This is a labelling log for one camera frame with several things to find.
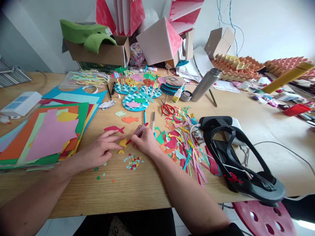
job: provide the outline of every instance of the plastic bag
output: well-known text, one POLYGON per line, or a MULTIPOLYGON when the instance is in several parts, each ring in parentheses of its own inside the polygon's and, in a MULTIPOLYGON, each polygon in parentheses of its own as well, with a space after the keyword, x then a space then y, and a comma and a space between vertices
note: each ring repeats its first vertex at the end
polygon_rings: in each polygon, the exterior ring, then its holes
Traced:
POLYGON ((138 43, 133 43, 130 46, 130 65, 140 67, 144 61, 144 55, 138 43))

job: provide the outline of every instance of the red scissors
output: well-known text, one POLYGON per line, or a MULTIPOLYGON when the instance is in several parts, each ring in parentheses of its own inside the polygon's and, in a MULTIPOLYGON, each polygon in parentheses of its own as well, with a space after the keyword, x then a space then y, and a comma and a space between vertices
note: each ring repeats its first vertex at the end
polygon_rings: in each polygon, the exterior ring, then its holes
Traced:
POLYGON ((162 105, 162 113, 163 113, 164 115, 169 116, 169 115, 174 115, 174 114, 175 114, 175 108, 174 108, 174 107, 172 107, 171 105, 165 104, 162 100, 161 100, 161 102, 163 103, 163 105, 162 105))

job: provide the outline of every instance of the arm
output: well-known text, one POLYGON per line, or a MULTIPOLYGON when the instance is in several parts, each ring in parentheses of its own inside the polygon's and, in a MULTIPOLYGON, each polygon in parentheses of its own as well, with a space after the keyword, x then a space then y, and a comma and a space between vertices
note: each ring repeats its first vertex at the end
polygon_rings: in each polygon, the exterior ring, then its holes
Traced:
POLYGON ((149 128, 139 138, 132 135, 131 140, 157 165, 177 213, 192 234, 207 234, 229 226, 230 220, 216 201, 162 152, 149 128))
POLYGON ((103 165, 111 158, 111 149, 124 149, 114 141, 125 137, 110 136, 117 132, 103 133, 91 145, 62 161, 39 182, 1 207, 0 235, 35 235, 75 174, 103 165))

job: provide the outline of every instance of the table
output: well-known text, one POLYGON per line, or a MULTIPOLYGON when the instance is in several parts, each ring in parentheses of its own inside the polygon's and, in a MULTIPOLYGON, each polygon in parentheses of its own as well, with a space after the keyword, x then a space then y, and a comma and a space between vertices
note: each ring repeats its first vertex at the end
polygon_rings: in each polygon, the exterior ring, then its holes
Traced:
MULTIPOLYGON (((165 70, 160 69, 158 74, 167 76, 164 72, 165 70)), ((39 91, 41 94, 45 94, 65 78, 64 74, 47 73, 47 79, 39 72, 32 72, 29 75, 32 78, 31 82, 0 89, 0 108, 3 108, 24 91, 39 91)), ((189 91, 193 91, 194 88, 194 85, 188 86, 189 91)), ((235 117, 253 144, 261 141, 281 143, 300 154, 315 167, 315 134, 308 130, 309 124, 295 117, 287 117, 277 108, 259 104, 250 99, 249 94, 215 89, 213 89, 213 94, 218 103, 217 108, 213 106, 209 93, 197 103, 180 100, 176 106, 190 106, 189 112, 193 112, 197 119, 215 115, 235 117)), ((105 127, 125 126, 124 131, 128 138, 138 124, 144 123, 143 112, 132 113, 124 109, 121 104, 123 97, 119 99, 115 92, 113 99, 117 101, 116 105, 109 110, 100 109, 96 113, 83 135, 78 150, 90 144, 103 132, 105 127), (127 111, 128 116, 139 117, 139 122, 124 123, 115 115, 115 112, 120 110, 127 111)), ((167 103, 171 104, 171 99, 172 97, 168 96, 167 103)), ((109 100, 109 96, 106 95, 104 100, 109 100)), ((160 127, 163 131, 167 128, 165 127, 165 117, 161 116, 160 106, 160 100, 155 99, 154 104, 150 103, 146 109, 146 114, 149 127, 151 127, 153 112, 155 111, 155 126, 160 127)), ((22 120, 23 118, 12 120, 12 125, 0 123, 0 136, 12 130, 22 120)), ((315 177, 305 162, 276 144, 260 144, 256 148, 272 173, 286 186, 287 196, 315 192, 315 177)), ((153 161, 131 145, 125 150, 125 155, 118 155, 117 153, 118 151, 114 151, 107 165, 101 166, 98 171, 90 170, 74 176, 57 202, 50 218, 170 207, 169 196, 153 161), (126 169, 123 160, 128 153, 136 155, 136 157, 141 156, 144 160, 144 163, 140 163, 135 171, 126 169)), ((258 161, 252 156, 249 158, 249 167, 254 171, 260 170, 258 161)), ((214 176, 204 167, 202 168, 209 182, 205 185, 205 189, 219 203, 248 200, 247 197, 229 191, 222 177, 214 176)), ((0 175, 0 206, 39 180, 42 174, 43 171, 13 170, 2 172, 0 175)))

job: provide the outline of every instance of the hand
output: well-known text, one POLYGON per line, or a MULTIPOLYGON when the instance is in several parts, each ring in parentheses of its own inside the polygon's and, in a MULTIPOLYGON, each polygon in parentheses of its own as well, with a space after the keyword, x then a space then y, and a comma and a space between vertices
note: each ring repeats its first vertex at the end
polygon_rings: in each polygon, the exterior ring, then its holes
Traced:
MULTIPOLYGON (((137 132, 141 127, 142 125, 139 125, 135 132, 137 132)), ((152 130, 147 127, 139 134, 139 137, 133 134, 131 135, 130 139, 133 141, 135 148, 138 148, 140 151, 149 155, 151 158, 155 156, 161 156, 161 153, 163 154, 152 130)))
POLYGON ((93 169, 103 165, 111 157, 112 149, 124 149, 123 146, 114 143, 114 141, 124 139, 125 136, 112 136, 118 130, 110 130, 101 134, 93 143, 85 147, 77 154, 62 161, 62 164, 69 164, 76 173, 93 169))

